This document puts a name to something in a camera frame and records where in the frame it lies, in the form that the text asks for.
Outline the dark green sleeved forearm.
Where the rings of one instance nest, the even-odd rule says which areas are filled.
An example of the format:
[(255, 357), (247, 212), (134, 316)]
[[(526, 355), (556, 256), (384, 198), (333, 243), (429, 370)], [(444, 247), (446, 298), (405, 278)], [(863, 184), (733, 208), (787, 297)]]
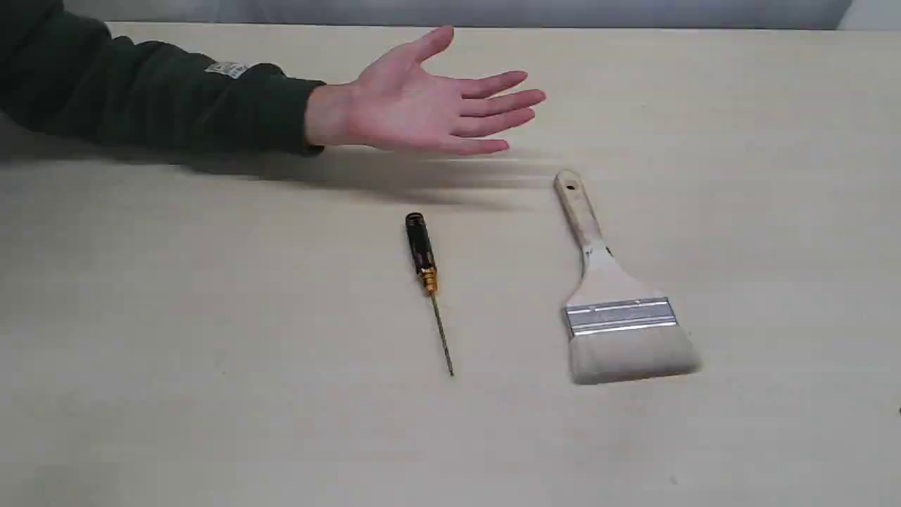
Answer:
[(317, 80), (115, 37), (61, 1), (4, 1), (2, 113), (26, 130), (168, 151), (315, 156), (305, 112)]

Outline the bare open human hand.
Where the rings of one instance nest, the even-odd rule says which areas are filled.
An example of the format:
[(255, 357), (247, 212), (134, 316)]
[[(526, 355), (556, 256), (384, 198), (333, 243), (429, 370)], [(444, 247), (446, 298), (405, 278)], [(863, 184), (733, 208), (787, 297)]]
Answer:
[(351, 82), (313, 90), (303, 115), (313, 146), (367, 146), (394, 153), (482, 156), (509, 149), (502, 132), (528, 124), (546, 99), (520, 90), (527, 72), (438, 76), (424, 62), (451, 47), (445, 25), (377, 58)]

